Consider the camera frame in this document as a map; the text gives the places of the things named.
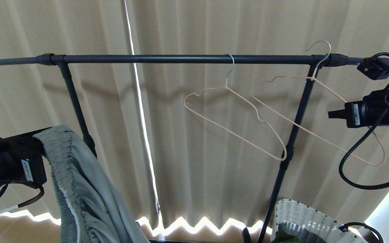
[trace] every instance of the clothes hanger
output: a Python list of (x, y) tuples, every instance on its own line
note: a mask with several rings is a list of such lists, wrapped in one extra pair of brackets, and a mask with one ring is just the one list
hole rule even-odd
[[(326, 41), (326, 40), (319, 40), (319, 41), (315, 42), (315, 43), (314, 43), (309, 49), (307, 49), (306, 51), (309, 51), (313, 46), (315, 46), (315, 45), (316, 45), (317, 43), (319, 43), (319, 42), (327, 43), (328, 46), (329, 46), (329, 52), (328, 52), (328, 54), (326, 54), (326, 56), (325, 56), (320, 62), (318, 62), (318, 64), (317, 64), (316, 67), (315, 67), (315, 71), (313, 72), (313, 75), (312, 75), (311, 77), (301, 77), (301, 76), (276, 76), (276, 77), (274, 77), (272, 80), (262, 80), (262, 81), (266, 81), (266, 82), (271, 83), (271, 82), (273, 82), (274, 80), (276, 80), (276, 79), (278, 79), (278, 78), (297, 78), (297, 79), (305, 79), (305, 80), (310, 79), (310, 80), (315, 81), (315, 82), (317, 82), (318, 84), (320, 84), (323, 88), (327, 89), (329, 92), (331, 92), (333, 95), (335, 95), (337, 98), (339, 98), (339, 99), (340, 99), (341, 101), (343, 101), (344, 103), (347, 103), (347, 101), (346, 101), (343, 97), (341, 97), (339, 94), (337, 94), (337, 93), (336, 93), (335, 91), (333, 91), (331, 88), (329, 88), (329, 87), (326, 86), (324, 83), (322, 83), (322, 82), (319, 81), (317, 78), (315, 78), (315, 74), (316, 74), (316, 71), (317, 71), (317, 69), (318, 69), (320, 63), (322, 63), (324, 60), (326, 60), (326, 59), (329, 57), (329, 55), (331, 54), (331, 44), (330, 44), (328, 41)], [(347, 153), (347, 150), (346, 150), (346, 149), (341, 148), (340, 146), (338, 146), (338, 145), (336, 145), (336, 144), (334, 144), (334, 143), (332, 143), (332, 142), (330, 142), (330, 141), (324, 139), (323, 137), (320, 137), (318, 134), (315, 134), (315, 133), (313, 133), (312, 131), (309, 131), (308, 129), (304, 128), (303, 126), (298, 125), (297, 123), (293, 122), (293, 121), (290, 120), (289, 118), (287, 118), (287, 117), (285, 117), (284, 115), (280, 114), (279, 112), (275, 111), (274, 109), (272, 109), (271, 107), (269, 107), (268, 105), (266, 105), (265, 103), (263, 103), (262, 101), (260, 101), (258, 98), (254, 97), (253, 95), (251, 95), (251, 97), (253, 97), (253, 98), (254, 98), (255, 100), (257, 100), (259, 103), (261, 103), (262, 105), (264, 105), (264, 106), (267, 107), (268, 109), (272, 110), (273, 112), (275, 112), (277, 115), (279, 115), (280, 117), (284, 118), (284, 119), (287, 120), (288, 122), (294, 124), (295, 126), (299, 127), (300, 129), (303, 129), (304, 131), (306, 131), (306, 132), (308, 132), (309, 134), (311, 134), (311, 135), (313, 135), (313, 136), (319, 138), (320, 140), (322, 140), (322, 141), (324, 141), (324, 142), (326, 142), (326, 143), (328, 143), (328, 144), (330, 144), (330, 145), (332, 145), (332, 146), (334, 146), (334, 147), (340, 149), (341, 151)], [(372, 134), (373, 134), (373, 136), (376, 138), (376, 140), (378, 141), (379, 145), (380, 145), (381, 148), (382, 148), (382, 153), (383, 153), (382, 161), (381, 161), (380, 163), (378, 163), (378, 164), (373, 164), (373, 163), (371, 163), (371, 162), (369, 162), (369, 161), (367, 161), (367, 160), (365, 160), (365, 159), (363, 159), (363, 158), (361, 158), (361, 157), (359, 157), (359, 156), (357, 156), (357, 155), (355, 155), (355, 154), (351, 154), (351, 156), (357, 158), (357, 159), (360, 160), (360, 161), (363, 161), (364, 163), (366, 163), (366, 164), (368, 164), (368, 165), (377, 167), (377, 166), (383, 165), (383, 164), (386, 162), (387, 153), (386, 153), (386, 151), (385, 151), (385, 148), (384, 148), (383, 144), (382, 144), (381, 141), (379, 140), (377, 134), (376, 134), (375, 132), (373, 132)]]
[[(215, 88), (201, 89), (201, 91), (199, 91), (199, 94), (197, 94), (197, 93), (191, 93), (191, 94), (187, 95), (187, 96), (184, 98), (184, 106), (185, 106), (185, 108), (187, 108), (189, 111), (193, 112), (194, 114), (196, 114), (196, 115), (198, 115), (198, 116), (204, 118), (205, 120), (208, 120), (209, 122), (211, 122), (211, 123), (213, 123), (213, 124), (215, 124), (215, 125), (221, 127), (222, 129), (224, 129), (224, 130), (230, 132), (231, 134), (233, 134), (233, 135), (235, 135), (236, 137), (240, 138), (240, 139), (243, 140), (244, 142), (247, 142), (248, 144), (252, 145), (253, 147), (259, 149), (259, 150), (262, 151), (262, 152), (264, 152), (265, 154), (267, 154), (267, 155), (273, 157), (275, 160), (279, 160), (279, 161), (285, 160), (286, 157), (287, 157), (286, 146), (284, 145), (284, 142), (281, 140), (280, 136), (277, 134), (277, 132), (275, 131), (275, 129), (271, 126), (271, 124), (269, 124), (268, 122), (262, 120), (262, 119), (259, 117), (259, 111), (258, 111), (258, 109), (256, 108), (256, 106), (253, 105), (253, 103), (251, 103), (251, 102), (248, 101), (246, 98), (242, 97), (242, 96), (239, 95), (237, 92), (233, 91), (231, 88), (229, 88), (229, 87), (227, 86), (227, 81), (228, 81), (229, 74), (233, 71), (233, 68), (235, 67), (235, 60), (233, 59), (233, 56), (232, 56), (231, 54), (227, 54), (227, 55), (229, 55), (230, 58), (232, 58), (232, 68), (230, 69), (230, 71), (229, 71), (229, 72), (227, 73), (227, 75), (226, 75), (225, 85), (224, 85), (223, 87), (215, 87)], [(206, 90), (211, 90), (211, 89), (225, 89), (225, 90), (228, 90), (228, 91), (230, 91), (231, 93), (233, 93), (233, 94), (235, 94), (236, 96), (238, 96), (239, 98), (241, 98), (242, 100), (244, 100), (245, 102), (249, 103), (249, 104), (255, 109), (255, 111), (256, 111), (256, 116), (257, 116), (258, 120), (261, 121), (262, 123), (265, 123), (266, 125), (268, 125), (268, 126), (271, 128), (271, 130), (274, 132), (275, 136), (276, 136), (276, 137), (278, 138), (278, 140), (280, 141), (280, 144), (281, 144), (281, 146), (283, 147), (283, 150), (284, 150), (283, 157), (282, 157), (282, 158), (279, 158), (279, 157), (274, 156), (273, 154), (271, 154), (271, 153), (265, 151), (264, 149), (262, 149), (262, 148), (259, 147), (258, 145), (256, 145), (256, 144), (254, 144), (254, 143), (248, 141), (248, 140), (245, 139), (244, 137), (241, 137), (240, 135), (234, 133), (233, 131), (230, 131), (229, 129), (225, 128), (224, 126), (222, 126), (222, 125), (220, 125), (220, 124), (218, 124), (218, 123), (216, 123), (215, 121), (210, 120), (210, 119), (204, 117), (203, 115), (197, 113), (197, 112), (194, 111), (193, 109), (190, 109), (190, 108), (187, 106), (187, 104), (185, 103), (188, 97), (190, 97), (190, 96), (192, 96), (192, 95), (196, 95), (197, 97), (199, 97), (199, 96), (202, 94), (202, 92), (204, 92), (204, 91), (206, 91)]]

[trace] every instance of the curtain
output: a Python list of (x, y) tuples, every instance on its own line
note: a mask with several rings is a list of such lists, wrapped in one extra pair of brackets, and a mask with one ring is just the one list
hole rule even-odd
[[(136, 54), (307, 54), (317, 40), (329, 40), (333, 53), (368, 57), (389, 51), (389, 2), (372, 1), (128, 1)], [(308, 54), (324, 54), (326, 45)], [(138, 64), (148, 117), (154, 170), (164, 227), (183, 217), (194, 226), (207, 217), (221, 227), (230, 217), (253, 225), (263, 220), (279, 162), (224, 129), (190, 113), (186, 95), (224, 86), (229, 64)], [(304, 80), (262, 82), (276, 75), (307, 75), (301, 65), (236, 65), (229, 86), (294, 119)], [(372, 81), (355, 66), (323, 68), (319, 79), (347, 100), (360, 100), (386, 81)], [(229, 91), (191, 96), (195, 111), (280, 156), (272, 131), (256, 120), (253, 108)], [(348, 129), (327, 111), (343, 103), (315, 85), (303, 126), (350, 148), (366, 129)], [(292, 125), (259, 107), (260, 115), (286, 142)], [(389, 128), (377, 133), (389, 153)], [(356, 152), (377, 163), (373, 138)], [(344, 153), (300, 131), (295, 156), (279, 197), (299, 200), (340, 220), (364, 221), (388, 189), (362, 191), (338, 175)], [(350, 158), (345, 173), (354, 181), (389, 180), (389, 160), (381, 168)]]
[[(389, 51), (389, 1), (176, 1), (129, 0), (127, 12), (135, 54), (324, 54), (368, 57)], [(0, 58), (55, 54), (131, 54), (124, 1), (0, 1)], [(196, 225), (207, 217), (218, 228), (231, 217), (253, 225), (263, 219), (279, 162), (218, 126), (190, 113), (186, 95), (224, 85), (229, 64), (137, 64), (141, 93), (131, 64), (70, 64), (80, 103), (99, 162), (120, 190), (135, 218), (154, 228), (154, 196), (146, 131), (164, 227), (183, 217)], [(255, 95), (290, 119), (304, 80), (262, 82), (276, 75), (307, 75), (302, 65), (236, 65), (229, 86)], [(386, 81), (372, 81), (355, 66), (323, 68), (318, 78), (348, 101), (361, 100)], [(138, 102), (142, 98), (142, 110)], [(280, 156), (272, 131), (256, 120), (253, 108), (224, 90), (190, 97), (187, 105)], [(287, 142), (292, 125), (258, 106)], [(315, 85), (303, 126), (350, 148), (365, 129), (348, 129), (327, 111), (343, 103)], [(80, 129), (57, 67), (0, 66), (0, 137), (65, 124)], [(389, 128), (377, 133), (389, 156)], [(357, 155), (376, 163), (382, 153), (371, 137)], [(341, 222), (364, 221), (388, 189), (353, 189), (338, 175), (343, 152), (300, 131), (295, 155), (279, 197), (312, 206)], [(389, 180), (389, 159), (380, 168), (350, 158), (346, 175), (362, 184)], [(36, 192), (11, 187), (0, 209)], [(59, 217), (53, 189), (28, 209)]]

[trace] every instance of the label sticker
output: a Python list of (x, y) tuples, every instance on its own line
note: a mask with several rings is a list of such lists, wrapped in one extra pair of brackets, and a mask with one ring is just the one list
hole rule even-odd
[(360, 113), (358, 111), (358, 104), (353, 104), (353, 107), (354, 107), (355, 126), (359, 126), (361, 122), (360, 122)]
[(31, 169), (29, 168), (28, 161), (22, 160), (22, 166), (23, 166), (23, 172), (25, 172), (26, 180), (29, 182), (33, 182), (34, 180), (32, 179), (32, 173), (31, 173)]

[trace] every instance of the black metal rack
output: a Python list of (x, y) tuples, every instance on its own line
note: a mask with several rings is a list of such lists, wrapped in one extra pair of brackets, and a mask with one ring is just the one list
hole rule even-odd
[[(309, 65), (308, 77), (311, 77), (315, 72), (315, 66), (323, 60), (324, 55), (233, 55), (236, 64), (304, 64)], [(315, 76), (323, 66), (345, 66), (358, 65), (363, 60), (359, 57), (347, 57), (341, 54), (330, 54), (329, 57), (322, 61), (319, 68), (316, 70)], [(71, 102), (76, 113), (77, 120), (82, 130), (83, 140), (96, 155), (94, 140), (88, 132), (85, 118), (83, 117), (82, 109), (76, 94), (76, 90), (71, 78), (69, 63), (232, 63), (232, 58), (229, 55), (55, 55), (42, 54), (37, 57), (22, 57), (0, 59), (0, 66), (17, 65), (17, 64), (42, 64), (48, 66), (59, 66), (61, 74), (65, 80)], [(296, 112), (295, 123), (301, 124), (307, 104), (310, 99), (314, 81), (307, 79), (301, 96), (300, 104)], [(272, 217), (274, 205), (277, 201), (281, 184), (287, 168), (293, 157), (293, 149), (298, 135), (299, 128), (292, 127), (289, 140), (286, 145), (287, 158), (280, 163), (280, 168), (271, 194), (268, 210), (265, 216), (264, 224), (258, 238), (258, 243), (261, 243), (265, 237), (265, 231)], [(247, 228), (242, 232), (244, 243), (251, 242), (250, 234)], [(154, 241), (151, 242), (169, 242), (170, 241)]]

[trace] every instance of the wicker basket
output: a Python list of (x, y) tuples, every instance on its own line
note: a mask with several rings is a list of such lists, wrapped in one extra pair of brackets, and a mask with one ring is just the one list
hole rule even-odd
[(342, 224), (298, 201), (282, 199), (276, 204), (271, 240), (278, 231), (298, 237), (301, 243), (367, 243), (352, 232), (339, 229)]

